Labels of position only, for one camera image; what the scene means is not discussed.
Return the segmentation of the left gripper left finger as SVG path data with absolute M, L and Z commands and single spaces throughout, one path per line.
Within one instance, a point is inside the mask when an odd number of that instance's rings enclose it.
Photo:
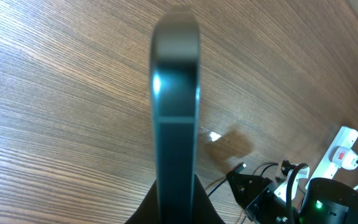
M 159 224 L 157 182 L 155 181 L 147 195 L 126 224 Z

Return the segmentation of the smartphone with teal screen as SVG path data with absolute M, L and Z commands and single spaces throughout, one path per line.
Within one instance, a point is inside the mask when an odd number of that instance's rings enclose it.
M 156 24 L 150 45 L 150 100 L 161 223 L 191 223 L 200 99 L 200 30 L 180 9 Z

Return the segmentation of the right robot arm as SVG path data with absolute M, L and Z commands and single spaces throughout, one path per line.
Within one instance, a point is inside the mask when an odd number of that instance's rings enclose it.
M 286 203 L 274 194 L 274 183 L 258 175 L 226 175 L 234 198 L 255 223 L 290 223 Z M 301 210 L 293 209 L 295 223 L 358 224 L 358 192 L 325 178 L 312 179 Z

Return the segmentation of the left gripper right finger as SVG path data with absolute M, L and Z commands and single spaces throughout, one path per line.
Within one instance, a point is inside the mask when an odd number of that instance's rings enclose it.
M 224 221 L 214 209 L 197 175 L 195 175 L 194 184 L 193 223 L 224 224 Z

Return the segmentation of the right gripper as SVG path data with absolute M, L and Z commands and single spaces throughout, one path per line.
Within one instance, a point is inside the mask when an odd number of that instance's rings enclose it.
M 290 224 L 286 203 L 274 194 L 273 182 L 259 175 L 226 175 L 236 202 L 254 223 Z

